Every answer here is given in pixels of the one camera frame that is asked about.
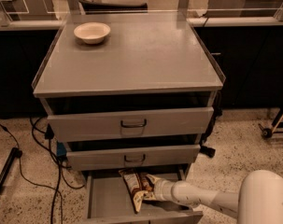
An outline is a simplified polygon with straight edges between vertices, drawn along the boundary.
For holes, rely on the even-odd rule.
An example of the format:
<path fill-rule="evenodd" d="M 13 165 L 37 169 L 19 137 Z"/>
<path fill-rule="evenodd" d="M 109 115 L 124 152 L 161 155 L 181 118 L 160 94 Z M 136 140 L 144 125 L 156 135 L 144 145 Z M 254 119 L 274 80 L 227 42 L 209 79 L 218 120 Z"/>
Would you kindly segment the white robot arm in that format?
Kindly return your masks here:
<path fill-rule="evenodd" d="M 181 205 L 202 204 L 234 217 L 237 224 L 283 224 L 283 177 L 267 170 L 251 172 L 238 193 L 201 189 L 187 181 L 147 175 L 149 199 Z"/>

